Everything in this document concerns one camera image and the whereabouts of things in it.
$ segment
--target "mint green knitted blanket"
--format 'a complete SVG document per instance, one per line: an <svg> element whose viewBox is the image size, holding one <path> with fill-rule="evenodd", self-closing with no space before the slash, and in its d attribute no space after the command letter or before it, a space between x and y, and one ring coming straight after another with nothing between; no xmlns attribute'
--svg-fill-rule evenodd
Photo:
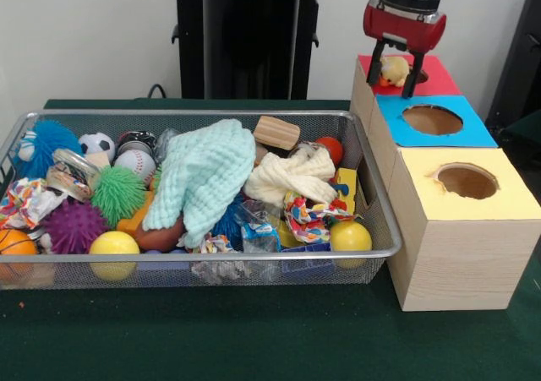
<svg viewBox="0 0 541 381"><path fill-rule="evenodd" d="M172 227L183 213L184 244L199 246L248 179L254 160L254 136L236 119L175 136L143 229Z"/></svg>

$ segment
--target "yellow duck toy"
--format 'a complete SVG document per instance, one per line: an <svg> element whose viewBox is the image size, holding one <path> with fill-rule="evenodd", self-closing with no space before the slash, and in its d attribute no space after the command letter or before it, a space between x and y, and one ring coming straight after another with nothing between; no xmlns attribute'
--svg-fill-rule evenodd
<svg viewBox="0 0 541 381"><path fill-rule="evenodd" d="M409 64L404 57L389 56L381 58L380 85L388 87L394 85L401 88L409 75Z"/></svg>

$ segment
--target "green spiky ball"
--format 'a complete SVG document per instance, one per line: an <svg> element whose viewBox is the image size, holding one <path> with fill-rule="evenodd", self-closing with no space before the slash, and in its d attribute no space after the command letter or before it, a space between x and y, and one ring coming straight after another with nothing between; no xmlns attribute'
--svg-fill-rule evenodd
<svg viewBox="0 0 541 381"><path fill-rule="evenodd" d="M115 228L119 220L131 218L143 206L145 184L126 167L106 167L91 202L101 210L109 227Z"/></svg>

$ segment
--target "cream knitted fabric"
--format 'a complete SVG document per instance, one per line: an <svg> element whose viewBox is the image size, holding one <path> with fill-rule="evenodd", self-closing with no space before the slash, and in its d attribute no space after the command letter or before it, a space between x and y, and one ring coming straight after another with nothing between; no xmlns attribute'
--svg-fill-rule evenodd
<svg viewBox="0 0 541 381"><path fill-rule="evenodd" d="M254 160L254 136L235 119L175 136L143 229L172 227L182 211L188 231L184 243L198 246L240 191Z"/></svg>
<svg viewBox="0 0 541 381"><path fill-rule="evenodd" d="M300 148L288 159L268 153L244 185L250 198L283 207L287 191L320 203L331 203L336 191L325 181L335 176L327 149Z"/></svg>

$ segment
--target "wire mesh basket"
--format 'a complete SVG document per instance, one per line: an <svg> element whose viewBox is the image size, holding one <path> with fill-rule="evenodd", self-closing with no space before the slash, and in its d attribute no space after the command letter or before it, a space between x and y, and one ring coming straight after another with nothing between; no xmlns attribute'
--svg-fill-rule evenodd
<svg viewBox="0 0 541 381"><path fill-rule="evenodd" d="M342 142L342 167L358 172L356 213L370 231L369 252L226 253L0 256L2 289L74 289L166 286L269 286L308 284L367 284L385 258L402 240L383 182L363 128L354 115L342 111L56 111L22 117L0 149L1 185L19 178L14 165L18 142L36 121L52 119L77 136L103 132L112 138L129 130L156 135L166 128L188 132L223 118L236 118L254 130L261 115L278 117L301 128L301 140L331 136ZM338 264L352 260L354 264Z"/></svg>

